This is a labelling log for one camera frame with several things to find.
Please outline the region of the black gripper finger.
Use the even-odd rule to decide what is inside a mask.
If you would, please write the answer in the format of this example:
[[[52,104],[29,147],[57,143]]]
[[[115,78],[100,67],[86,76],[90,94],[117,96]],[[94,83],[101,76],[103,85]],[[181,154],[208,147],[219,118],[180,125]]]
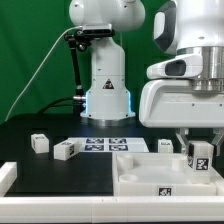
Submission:
[[[213,130],[214,138],[212,140],[212,144],[216,147],[216,155],[220,155],[221,146],[224,142],[224,128],[215,128]]]
[[[189,148],[189,141],[187,139],[187,135],[189,134],[188,128],[177,128],[176,131],[176,137],[179,140],[181,144],[181,153],[187,154],[188,148]]]

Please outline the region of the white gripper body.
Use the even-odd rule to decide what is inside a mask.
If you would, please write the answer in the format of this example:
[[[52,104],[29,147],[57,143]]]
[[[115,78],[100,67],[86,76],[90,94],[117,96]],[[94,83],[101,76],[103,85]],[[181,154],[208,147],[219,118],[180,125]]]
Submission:
[[[223,128],[224,93],[196,92],[189,80],[149,81],[139,120],[149,128]]]

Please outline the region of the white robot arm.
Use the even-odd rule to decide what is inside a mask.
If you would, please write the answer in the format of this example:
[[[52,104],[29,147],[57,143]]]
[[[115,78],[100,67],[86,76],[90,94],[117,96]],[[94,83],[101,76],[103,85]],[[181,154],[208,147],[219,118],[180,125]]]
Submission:
[[[131,84],[150,128],[213,128],[224,141],[224,0],[72,0],[77,39],[91,47],[82,117],[131,115]]]

